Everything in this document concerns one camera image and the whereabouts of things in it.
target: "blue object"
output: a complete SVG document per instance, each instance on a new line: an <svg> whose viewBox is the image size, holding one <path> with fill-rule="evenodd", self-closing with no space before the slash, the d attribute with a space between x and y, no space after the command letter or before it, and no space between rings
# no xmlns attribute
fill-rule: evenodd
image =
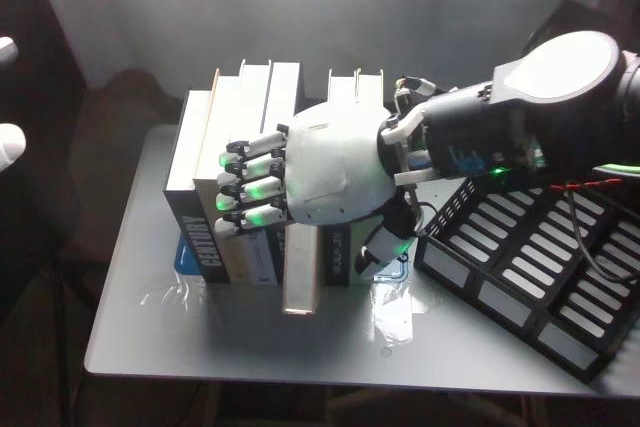
<svg viewBox="0 0 640 427"><path fill-rule="evenodd" d="M184 240L183 235L180 235L178 250L176 251L176 260L173 267L176 269L176 272L182 275L201 275L198 263L191 253L191 249L187 245L186 240Z"/></svg>

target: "tabletop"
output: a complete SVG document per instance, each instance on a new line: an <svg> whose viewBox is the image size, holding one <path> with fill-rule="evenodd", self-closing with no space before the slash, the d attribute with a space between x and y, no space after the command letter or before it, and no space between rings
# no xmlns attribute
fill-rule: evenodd
<svg viewBox="0 0 640 427"><path fill-rule="evenodd" d="M587 386L413 270L401 284L325 288L310 316L283 314L279 288L176 274L180 231L162 193L175 134L168 125L147 135L85 357L89 372L640 395L636 343ZM440 207L459 183L431 182L419 196Z"/></svg>

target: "black plastic basket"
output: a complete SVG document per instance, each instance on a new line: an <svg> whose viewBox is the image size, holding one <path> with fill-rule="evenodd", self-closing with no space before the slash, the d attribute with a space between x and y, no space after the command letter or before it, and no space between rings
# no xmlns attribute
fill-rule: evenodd
<svg viewBox="0 0 640 427"><path fill-rule="evenodd" d="M581 234L614 275L640 270L639 222L595 192L575 194ZM638 316L638 282L588 268L562 193L483 195L465 181L429 223L415 266L583 381Z"/></svg>

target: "dark floor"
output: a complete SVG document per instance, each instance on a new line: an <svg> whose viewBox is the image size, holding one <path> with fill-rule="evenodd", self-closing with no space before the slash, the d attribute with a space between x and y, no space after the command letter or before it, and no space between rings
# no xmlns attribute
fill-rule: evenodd
<svg viewBox="0 0 640 427"><path fill-rule="evenodd" d="M154 124L175 121L179 105L140 72L121 75L107 88L86 95L69 161L80 209L77 228L65 246L66 257L109 260L144 133ZM98 296L106 270L96 268L83 274ZM74 384L81 379L75 391L76 425L203 425L209 383L81 376L91 316L70 292L66 301L70 371ZM51 291L43 271L30 282L2 325L0 359L0 426L57 425ZM276 425L229 420L238 418L329 425L327 397L344 390L328 393L325 386L224 383L216 425ZM520 396L484 397L520 414ZM640 404L633 400L555 397L546 399L546 405L551 426L640 425ZM361 403L332 409L329 417L336 426L506 425L495 415L481 415L464 406L460 399L427 390L374 392Z"/></svg>

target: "white backdrop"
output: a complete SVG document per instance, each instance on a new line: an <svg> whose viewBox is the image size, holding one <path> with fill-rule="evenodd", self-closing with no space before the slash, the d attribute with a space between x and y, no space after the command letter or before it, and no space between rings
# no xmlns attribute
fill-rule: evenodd
<svg viewBox="0 0 640 427"><path fill-rule="evenodd" d="M596 0L580 0L593 5ZM559 0L51 0L90 86L139 67L170 94L209 88L242 58L303 62L308 96L328 69L385 69L464 85L512 60Z"/></svg>

